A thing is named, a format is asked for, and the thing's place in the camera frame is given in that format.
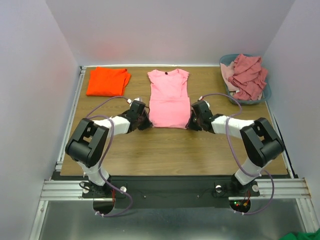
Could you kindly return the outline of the green cloth at corner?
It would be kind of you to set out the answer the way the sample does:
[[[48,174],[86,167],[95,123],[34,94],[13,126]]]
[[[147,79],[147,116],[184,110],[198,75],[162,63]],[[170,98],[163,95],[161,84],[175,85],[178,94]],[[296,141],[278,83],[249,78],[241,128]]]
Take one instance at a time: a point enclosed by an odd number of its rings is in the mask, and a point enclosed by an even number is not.
[[[288,233],[281,237],[279,240],[319,240],[320,231],[317,232],[298,232],[298,233]]]

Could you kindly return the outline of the pale pink garment in basket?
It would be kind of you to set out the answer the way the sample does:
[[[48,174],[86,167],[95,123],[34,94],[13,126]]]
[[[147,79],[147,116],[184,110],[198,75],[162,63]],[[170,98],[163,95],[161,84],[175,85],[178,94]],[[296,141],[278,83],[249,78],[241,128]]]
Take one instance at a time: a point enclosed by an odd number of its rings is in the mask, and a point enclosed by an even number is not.
[[[224,83],[227,86],[227,89],[230,92],[236,92],[239,90],[236,86],[234,86],[231,82],[229,82],[229,78],[234,75],[234,67],[235,67],[234,61],[232,61],[229,65],[225,65],[223,63],[220,64],[222,78],[224,80]]]

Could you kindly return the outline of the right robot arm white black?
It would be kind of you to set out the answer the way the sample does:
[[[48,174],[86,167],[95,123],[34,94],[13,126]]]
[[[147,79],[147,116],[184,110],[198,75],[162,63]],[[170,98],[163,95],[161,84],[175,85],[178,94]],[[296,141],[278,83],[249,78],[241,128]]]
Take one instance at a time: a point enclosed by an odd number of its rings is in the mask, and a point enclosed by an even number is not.
[[[188,129],[225,134],[238,170],[232,175],[229,188],[235,195],[242,195],[258,178],[264,168],[285,150],[285,145],[264,117],[257,120],[242,120],[223,114],[213,114],[205,100],[191,105]],[[230,137],[241,139],[247,158],[243,164],[237,159]]]

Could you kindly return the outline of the folded orange t shirt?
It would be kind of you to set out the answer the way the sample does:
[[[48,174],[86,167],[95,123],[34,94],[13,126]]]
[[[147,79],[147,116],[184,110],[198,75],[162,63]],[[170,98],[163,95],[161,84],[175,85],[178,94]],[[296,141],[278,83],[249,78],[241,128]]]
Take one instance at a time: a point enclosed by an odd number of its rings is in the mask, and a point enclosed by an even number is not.
[[[131,76],[126,68],[96,67],[90,72],[86,95],[89,97],[123,96]]]

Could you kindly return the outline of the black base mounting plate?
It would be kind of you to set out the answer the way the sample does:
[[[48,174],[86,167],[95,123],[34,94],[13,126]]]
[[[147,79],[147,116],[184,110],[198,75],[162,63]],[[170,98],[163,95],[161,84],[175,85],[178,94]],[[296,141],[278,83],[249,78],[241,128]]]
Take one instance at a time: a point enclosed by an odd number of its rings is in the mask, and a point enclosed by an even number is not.
[[[97,186],[82,181],[82,197],[93,209],[114,215],[133,209],[233,208],[249,211],[252,197],[260,196],[256,181],[242,186],[230,175],[120,176]]]

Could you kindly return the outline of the blue plastic laundry basket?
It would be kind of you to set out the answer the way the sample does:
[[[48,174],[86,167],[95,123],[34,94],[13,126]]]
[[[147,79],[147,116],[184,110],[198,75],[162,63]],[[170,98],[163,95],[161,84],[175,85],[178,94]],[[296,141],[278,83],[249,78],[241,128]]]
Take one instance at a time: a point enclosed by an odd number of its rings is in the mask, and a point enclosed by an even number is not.
[[[224,55],[220,58],[219,60],[219,64],[223,63],[225,65],[229,65],[232,61],[235,61],[236,57],[240,55],[240,54],[227,54],[227,55]],[[254,57],[252,55],[249,55],[249,54],[243,54],[245,56],[248,56],[248,57]],[[271,89],[270,89],[270,86],[268,85],[268,79],[266,77],[265,79],[265,82],[266,82],[266,86],[262,92],[262,95],[261,97],[258,99],[258,100],[237,100],[241,105],[243,106],[249,106],[249,105],[257,105],[257,104],[260,104],[260,103],[263,103],[263,102],[266,102],[270,97],[271,97]],[[225,89],[226,89],[226,92],[228,95],[232,96],[237,92],[237,91],[229,91],[226,84],[224,83],[225,85]]]

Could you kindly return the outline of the light pink t shirt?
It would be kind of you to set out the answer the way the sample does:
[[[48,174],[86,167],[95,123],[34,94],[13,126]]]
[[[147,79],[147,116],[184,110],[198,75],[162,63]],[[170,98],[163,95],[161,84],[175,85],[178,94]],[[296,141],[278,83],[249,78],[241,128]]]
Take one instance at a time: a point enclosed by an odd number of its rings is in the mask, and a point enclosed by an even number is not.
[[[185,129],[191,117],[188,96],[189,72],[152,70],[150,80],[149,120],[155,128]]]

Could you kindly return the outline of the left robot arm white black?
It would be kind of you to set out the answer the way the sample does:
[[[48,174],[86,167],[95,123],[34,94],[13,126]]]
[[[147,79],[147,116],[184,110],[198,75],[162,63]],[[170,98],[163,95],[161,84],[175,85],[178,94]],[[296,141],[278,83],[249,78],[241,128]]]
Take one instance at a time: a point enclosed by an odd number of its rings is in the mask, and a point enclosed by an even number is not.
[[[102,120],[94,117],[83,118],[69,138],[65,153],[78,163],[88,177],[88,182],[80,183],[84,194],[99,197],[108,196],[112,187],[110,174],[102,167],[102,162],[117,135],[143,131],[151,127],[146,104],[135,99],[130,102],[127,111],[114,117],[103,116]]]

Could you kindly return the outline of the dusty rose t shirt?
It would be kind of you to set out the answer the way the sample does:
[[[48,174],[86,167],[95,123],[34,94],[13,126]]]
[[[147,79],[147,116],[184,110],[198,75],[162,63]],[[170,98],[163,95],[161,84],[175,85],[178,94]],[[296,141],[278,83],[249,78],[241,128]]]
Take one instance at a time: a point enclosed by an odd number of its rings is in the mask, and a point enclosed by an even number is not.
[[[266,87],[268,70],[262,67],[260,56],[239,54],[234,60],[233,75],[228,82],[238,88],[233,98],[238,101],[256,101]]]

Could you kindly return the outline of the left aluminium frame rail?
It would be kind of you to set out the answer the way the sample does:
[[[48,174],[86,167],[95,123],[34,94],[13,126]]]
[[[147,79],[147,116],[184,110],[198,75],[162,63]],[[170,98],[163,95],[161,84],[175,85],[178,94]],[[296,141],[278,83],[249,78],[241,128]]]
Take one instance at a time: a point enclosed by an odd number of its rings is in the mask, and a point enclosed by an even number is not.
[[[74,93],[73,102],[71,105],[70,114],[67,120],[66,129],[63,136],[63,141],[60,147],[58,158],[55,164],[55,171],[60,172],[65,159],[65,146],[69,139],[77,104],[79,101],[83,81],[86,73],[86,66],[80,67],[80,74],[77,82],[77,87]],[[82,189],[77,180],[46,180],[43,183],[40,195],[40,201],[75,201],[82,199]]]

